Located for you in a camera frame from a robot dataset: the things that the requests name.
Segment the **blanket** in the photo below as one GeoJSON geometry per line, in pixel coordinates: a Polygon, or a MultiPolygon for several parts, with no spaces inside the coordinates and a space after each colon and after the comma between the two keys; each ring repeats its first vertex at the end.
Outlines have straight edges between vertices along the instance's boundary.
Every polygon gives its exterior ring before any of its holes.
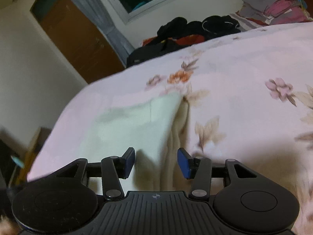
{"type": "MultiPolygon", "coordinates": [[[[84,157],[78,151],[82,139],[104,112],[177,92],[189,105],[180,146],[213,162],[237,159],[290,190],[300,202],[293,231],[312,235],[312,50],[313,23],[266,26],[95,82],[64,109],[28,178],[84,157]]],[[[173,189],[188,190],[177,167],[173,174],[173,189]]]]}
{"type": "MultiPolygon", "coordinates": [[[[133,147],[136,163],[130,177],[120,180],[123,190],[172,191],[177,149],[181,145],[179,136],[188,111],[182,98],[179,93],[170,93],[101,114],[83,139],[79,156],[98,162],[100,156],[122,156],[133,147]]],[[[102,194],[101,179],[91,183],[94,191],[102,194]]]]}

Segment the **wooden door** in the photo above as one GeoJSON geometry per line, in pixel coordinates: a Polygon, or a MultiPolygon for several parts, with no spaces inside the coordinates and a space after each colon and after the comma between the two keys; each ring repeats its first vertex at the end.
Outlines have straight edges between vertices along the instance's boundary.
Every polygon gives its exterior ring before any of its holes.
{"type": "Polygon", "coordinates": [[[87,83],[124,70],[105,37],[71,0],[57,0],[39,23],[87,83]]]}

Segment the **blue object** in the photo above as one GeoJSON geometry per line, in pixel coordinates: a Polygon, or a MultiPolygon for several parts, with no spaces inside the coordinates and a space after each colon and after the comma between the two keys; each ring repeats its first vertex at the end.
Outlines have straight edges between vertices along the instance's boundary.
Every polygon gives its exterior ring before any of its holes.
{"type": "Polygon", "coordinates": [[[16,156],[11,155],[12,161],[20,168],[24,168],[24,163],[18,159],[16,156]]]}
{"type": "Polygon", "coordinates": [[[300,0],[300,3],[301,3],[303,8],[305,8],[305,9],[308,8],[308,5],[306,4],[306,2],[304,0],[300,0]]]}
{"type": "Polygon", "coordinates": [[[184,178],[190,179],[191,170],[189,168],[188,159],[186,158],[186,156],[182,153],[180,149],[177,151],[177,162],[180,167],[180,170],[182,171],[184,175],[184,178]]]}
{"type": "Polygon", "coordinates": [[[143,5],[145,5],[145,4],[146,4],[146,2],[141,2],[141,3],[137,4],[137,5],[136,5],[136,7],[135,7],[135,8],[133,8],[133,10],[132,10],[132,11],[134,11],[134,10],[136,10],[136,9],[140,8],[141,6],[143,6],[143,5]]]}

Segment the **flower print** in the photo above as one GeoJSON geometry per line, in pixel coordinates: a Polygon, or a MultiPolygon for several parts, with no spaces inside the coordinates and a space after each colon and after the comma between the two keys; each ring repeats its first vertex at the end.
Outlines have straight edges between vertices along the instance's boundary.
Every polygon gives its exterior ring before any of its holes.
{"type": "Polygon", "coordinates": [[[175,74],[171,74],[169,79],[167,80],[168,84],[177,84],[179,82],[186,83],[191,75],[193,74],[193,71],[184,71],[179,70],[175,74]]]}
{"type": "Polygon", "coordinates": [[[295,141],[304,141],[309,143],[307,146],[307,150],[313,150],[313,133],[308,132],[304,134],[300,134],[298,137],[295,138],[295,141]]]}
{"type": "Polygon", "coordinates": [[[200,106],[201,100],[210,94],[210,91],[206,89],[193,91],[191,82],[189,82],[188,84],[170,85],[170,87],[165,87],[165,90],[160,93],[160,96],[167,95],[171,92],[180,93],[184,97],[184,100],[193,107],[200,106]]]}
{"type": "Polygon", "coordinates": [[[282,102],[289,100],[294,106],[295,100],[292,98],[292,84],[286,84],[282,78],[268,80],[265,82],[266,87],[271,90],[270,95],[273,99],[280,99],[282,102]]]}
{"type": "Polygon", "coordinates": [[[165,79],[165,76],[160,76],[159,74],[155,75],[153,78],[150,78],[147,82],[147,86],[155,86],[156,84],[162,82],[165,79]]]}
{"type": "Polygon", "coordinates": [[[180,59],[194,59],[194,58],[199,58],[201,55],[204,53],[203,50],[200,49],[195,49],[194,47],[188,48],[188,52],[190,55],[184,56],[184,57],[179,57],[180,59]]]}
{"type": "Polygon", "coordinates": [[[305,92],[295,92],[295,97],[301,101],[305,106],[313,110],[313,88],[306,85],[309,93],[305,92]]]}
{"type": "Polygon", "coordinates": [[[199,59],[195,59],[195,60],[193,60],[193,61],[191,61],[191,62],[188,62],[188,63],[186,63],[185,61],[183,61],[182,65],[181,65],[181,68],[182,68],[184,71],[193,71],[193,70],[195,70],[195,69],[198,69],[199,67],[193,67],[193,66],[197,63],[198,60],[199,60],[199,59]]]}
{"type": "Polygon", "coordinates": [[[300,118],[300,120],[309,125],[313,125],[313,111],[309,112],[306,117],[300,118]]]}
{"type": "Polygon", "coordinates": [[[225,133],[218,132],[219,130],[219,116],[209,120],[205,126],[196,122],[195,133],[199,136],[198,147],[204,152],[204,147],[211,142],[212,145],[217,145],[222,139],[226,137],[225,133]]]}

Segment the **curtain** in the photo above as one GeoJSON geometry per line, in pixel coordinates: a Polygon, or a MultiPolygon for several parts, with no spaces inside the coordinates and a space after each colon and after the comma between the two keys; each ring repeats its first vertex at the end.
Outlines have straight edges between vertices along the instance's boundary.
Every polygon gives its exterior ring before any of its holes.
{"type": "Polygon", "coordinates": [[[115,27],[101,0],[72,0],[72,2],[98,27],[121,62],[126,66],[126,59],[134,47],[115,27]]]}

